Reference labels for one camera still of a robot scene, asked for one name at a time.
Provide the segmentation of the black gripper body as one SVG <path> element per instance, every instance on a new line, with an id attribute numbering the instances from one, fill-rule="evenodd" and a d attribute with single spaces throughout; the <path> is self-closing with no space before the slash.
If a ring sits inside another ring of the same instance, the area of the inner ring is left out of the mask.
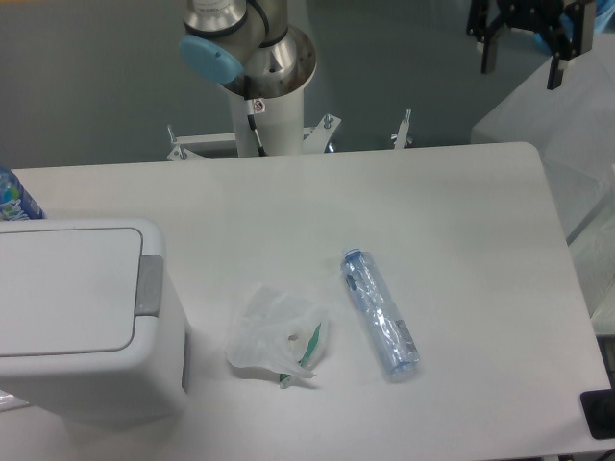
<path id="1" fill-rule="evenodd" d="M 592 50 L 595 18 L 594 1 L 473 1 L 466 34 L 488 45 L 505 28 L 533 33 L 569 61 Z"/>

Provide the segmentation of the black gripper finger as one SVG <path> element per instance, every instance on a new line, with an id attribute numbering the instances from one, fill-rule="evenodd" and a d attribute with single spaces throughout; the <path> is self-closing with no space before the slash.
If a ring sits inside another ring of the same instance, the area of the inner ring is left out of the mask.
<path id="1" fill-rule="evenodd" d="M 561 87 L 565 71 L 568 69 L 568 67 L 568 60 L 563 59 L 559 55 L 553 56 L 547 82 L 548 90 L 556 90 Z"/>
<path id="2" fill-rule="evenodd" d="M 484 36 L 480 40 L 482 45 L 482 58 L 480 72 L 489 74 L 495 70 L 498 56 L 499 35 Z"/>

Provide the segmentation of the silver robot arm blue cap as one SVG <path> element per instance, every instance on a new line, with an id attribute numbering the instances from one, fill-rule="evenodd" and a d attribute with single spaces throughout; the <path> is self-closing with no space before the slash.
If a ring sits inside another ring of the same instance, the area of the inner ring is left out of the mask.
<path id="1" fill-rule="evenodd" d="M 552 58 L 547 88 L 555 90 L 569 63 L 592 49 L 598 9 L 596 1 L 473 1 L 466 33 L 483 74 L 496 67 L 504 30 L 540 36 Z M 314 73 L 311 43 L 289 24 L 285 1 L 188 1 L 183 23 L 186 65 L 244 99 L 285 96 Z"/>

